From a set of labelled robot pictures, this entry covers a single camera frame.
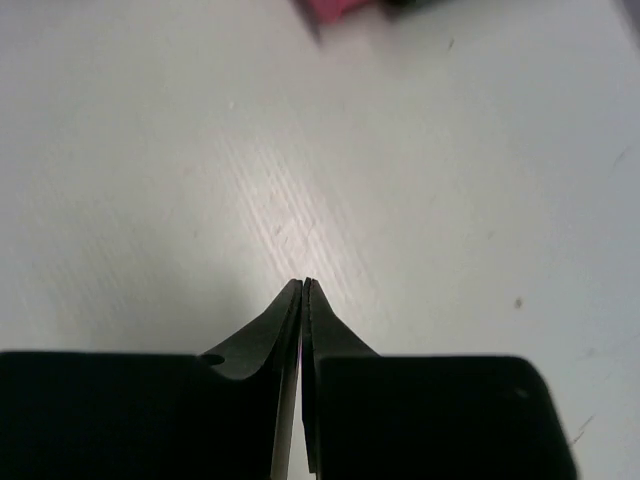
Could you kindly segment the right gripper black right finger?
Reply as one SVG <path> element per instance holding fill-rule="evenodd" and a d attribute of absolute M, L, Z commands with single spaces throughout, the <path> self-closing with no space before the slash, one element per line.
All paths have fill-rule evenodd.
<path fill-rule="evenodd" d="M 319 479 L 574 479 L 549 389 L 516 356 L 382 356 L 307 279 L 302 420 Z"/>

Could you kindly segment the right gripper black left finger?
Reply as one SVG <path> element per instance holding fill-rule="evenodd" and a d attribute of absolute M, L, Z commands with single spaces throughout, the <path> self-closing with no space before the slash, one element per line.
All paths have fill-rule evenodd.
<path fill-rule="evenodd" d="M 199 355 L 1 356 L 5 479 L 283 479 L 303 284 Z"/>

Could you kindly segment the black drawer cabinet pink drawers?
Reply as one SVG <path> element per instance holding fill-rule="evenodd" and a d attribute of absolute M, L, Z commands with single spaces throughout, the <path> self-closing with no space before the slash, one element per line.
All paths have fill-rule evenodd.
<path fill-rule="evenodd" d="M 294 1 L 312 25 L 332 24 L 345 15 L 367 7 L 380 9 L 392 17 L 434 4 L 421 0 L 300 0 Z"/>

